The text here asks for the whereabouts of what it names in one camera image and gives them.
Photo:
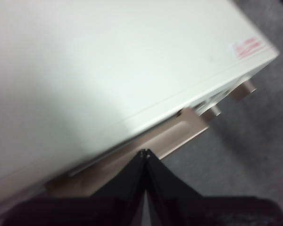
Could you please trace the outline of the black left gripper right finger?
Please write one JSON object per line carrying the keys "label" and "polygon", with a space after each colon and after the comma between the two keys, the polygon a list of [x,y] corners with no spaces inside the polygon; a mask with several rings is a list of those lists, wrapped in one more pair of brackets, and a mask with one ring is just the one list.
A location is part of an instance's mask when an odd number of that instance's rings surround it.
{"label": "black left gripper right finger", "polygon": [[203,196],[146,149],[147,192],[164,226],[283,226],[283,210],[251,196]]}

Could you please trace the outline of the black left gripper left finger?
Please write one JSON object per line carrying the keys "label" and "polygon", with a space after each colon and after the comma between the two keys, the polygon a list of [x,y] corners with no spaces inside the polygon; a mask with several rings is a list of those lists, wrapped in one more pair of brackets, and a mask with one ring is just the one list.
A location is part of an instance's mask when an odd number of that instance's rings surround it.
{"label": "black left gripper left finger", "polygon": [[144,196],[146,150],[88,197],[42,198],[12,208],[5,226],[128,226]]}

